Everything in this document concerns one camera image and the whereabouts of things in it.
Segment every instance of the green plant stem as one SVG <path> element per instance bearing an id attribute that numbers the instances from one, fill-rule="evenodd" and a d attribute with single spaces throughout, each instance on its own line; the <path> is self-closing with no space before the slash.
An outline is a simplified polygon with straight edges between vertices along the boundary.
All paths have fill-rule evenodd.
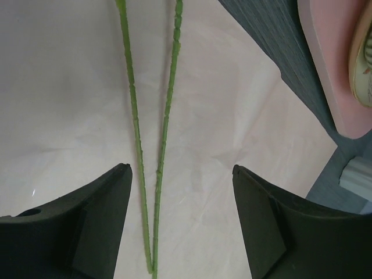
<path id="1" fill-rule="evenodd" d="M 156 172 L 156 190 L 155 190 L 155 212 L 154 212 L 154 225 L 153 225 L 153 262 L 152 262 L 152 278 L 158 278 L 158 247 L 159 247 L 159 216 L 160 216 L 160 196 L 162 193 L 162 181 L 163 181 L 163 168 L 164 168 L 164 158 L 165 150 L 167 145 L 167 134 L 168 134 L 168 123 L 169 123 L 169 113 L 173 97 L 174 80 L 176 79 L 176 68 L 178 54 L 180 53 L 180 36 L 181 36 L 181 23 L 182 23 L 182 11 L 183 2 L 182 0 L 177 0 L 176 2 L 176 14 L 174 17 L 174 31 L 173 31 L 173 47 L 172 47 L 172 57 L 170 64 L 170 74 L 169 83 L 167 91 L 167 101 L 164 111 L 163 120 L 163 132 L 160 147 L 158 170 Z"/>
<path id="2" fill-rule="evenodd" d="M 139 190 L 141 193 L 142 229 L 143 229 L 143 234 L 144 234 L 145 256 L 146 256 L 147 270 L 149 274 L 151 274 L 152 263 L 151 263 L 151 250 L 150 250 L 149 220 L 148 220 L 147 200 L 146 200 L 144 160 L 143 160 L 143 154 L 142 154 L 143 152 L 142 152 L 142 147 L 141 147 L 140 123 L 138 121 L 137 96 L 135 93 L 135 86 L 134 86 L 133 60 L 132 60 L 132 54 L 131 54 L 131 49 L 130 49 L 126 0 L 116 0 L 116 5 L 120 13 L 121 32 L 123 34 L 123 42 L 124 42 L 124 50 L 125 50 L 124 54 L 126 57 L 127 73 L 128 73 L 128 79 L 129 79 L 129 90 L 130 90 L 130 99 L 131 99 L 133 126 L 134 126 L 134 137 L 135 137 L 135 151 L 136 151 L 137 165 L 138 165 Z"/>

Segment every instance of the pink tray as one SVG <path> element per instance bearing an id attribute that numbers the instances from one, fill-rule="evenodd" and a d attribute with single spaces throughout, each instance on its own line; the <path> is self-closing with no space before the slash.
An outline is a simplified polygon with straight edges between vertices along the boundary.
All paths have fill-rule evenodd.
<path id="1" fill-rule="evenodd" d="M 365 0 L 299 0 L 298 11 L 307 43 L 337 131 L 360 138 L 372 129 L 372 108 L 353 96 L 348 56 L 354 28 Z"/>

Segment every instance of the gray fabric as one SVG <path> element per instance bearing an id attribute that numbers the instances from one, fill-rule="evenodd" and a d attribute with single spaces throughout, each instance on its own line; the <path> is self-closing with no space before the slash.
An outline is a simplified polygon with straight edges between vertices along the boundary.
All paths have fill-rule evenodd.
<path id="1" fill-rule="evenodd" d="M 359 213 L 366 200 L 341 188 L 338 180 L 342 169 L 351 158 L 365 153 L 364 157 L 372 159 L 372 146 L 371 152 L 366 149 L 372 139 L 372 133 L 357 140 L 344 138 L 337 133 L 302 32 L 297 1 L 219 1 L 276 63 L 282 79 L 316 115 L 338 145 L 307 199 L 330 208 Z"/>

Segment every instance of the hole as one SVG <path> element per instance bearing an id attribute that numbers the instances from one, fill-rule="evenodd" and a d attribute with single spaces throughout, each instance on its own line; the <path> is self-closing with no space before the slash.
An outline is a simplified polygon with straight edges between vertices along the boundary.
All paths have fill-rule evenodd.
<path id="1" fill-rule="evenodd" d="M 32 216 L 32 215 L 39 214 L 40 212 L 41 210 L 39 208 L 32 208 L 32 209 L 26 210 L 25 212 L 22 212 L 17 217 Z"/>

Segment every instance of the white paper surface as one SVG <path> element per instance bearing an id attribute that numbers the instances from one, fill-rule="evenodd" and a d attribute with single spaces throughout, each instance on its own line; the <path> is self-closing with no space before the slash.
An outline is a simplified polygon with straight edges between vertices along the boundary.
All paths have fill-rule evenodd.
<path id="1" fill-rule="evenodd" d="M 167 3 L 127 0 L 151 220 L 173 28 L 174 4 Z M 216 0 L 185 1 L 183 19 L 159 278 L 243 279 L 249 266 L 233 165 L 306 196 L 336 146 Z M 0 215 L 130 163 L 133 187 L 115 278 L 150 278 L 114 0 L 3 0 L 0 26 Z"/>

